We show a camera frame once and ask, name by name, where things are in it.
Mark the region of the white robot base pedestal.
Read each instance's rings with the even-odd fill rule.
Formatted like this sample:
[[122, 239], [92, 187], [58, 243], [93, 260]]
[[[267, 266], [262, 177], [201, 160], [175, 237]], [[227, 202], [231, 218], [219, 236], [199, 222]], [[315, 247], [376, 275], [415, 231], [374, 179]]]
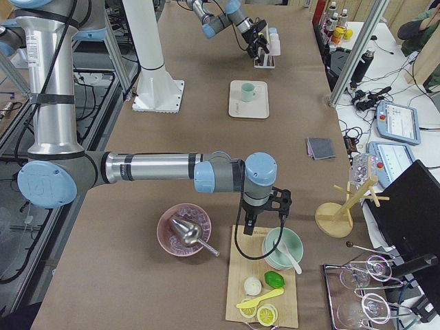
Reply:
[[123, 6], [141, 68], [133, 110], [178, 113], [185, 82], [166, 70], [153, 2], [128, 0]]

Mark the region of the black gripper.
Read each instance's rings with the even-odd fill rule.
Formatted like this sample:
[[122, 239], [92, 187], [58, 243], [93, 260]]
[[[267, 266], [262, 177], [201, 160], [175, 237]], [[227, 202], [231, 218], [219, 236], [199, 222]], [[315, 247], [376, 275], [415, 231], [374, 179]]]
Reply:
[[248, 44], [246, 51], [250, 58], [259, 58], [259, 48], [266, 54], [270, 52], [267, 47], [267, 39], [261, 34], [266, 25], [266, 20], [260, 20], [256, 23], [252, 23], [251, 21], [245, 22], [245, 31], [242, 32], [241, 35]]
[[241, 207], [244, 209], [246, 215], [243, 233], [245, 235], [253, 235], [256, 218], [262, 212], [277, 212], [280, 219], [289, 216], [290, 207], [292, 205], [292, 194], [288, 189], [280, 189], [272, 186], [267, 200], [260, 205], [252, 204], [245, 198], [242, 198], [242, 200]]

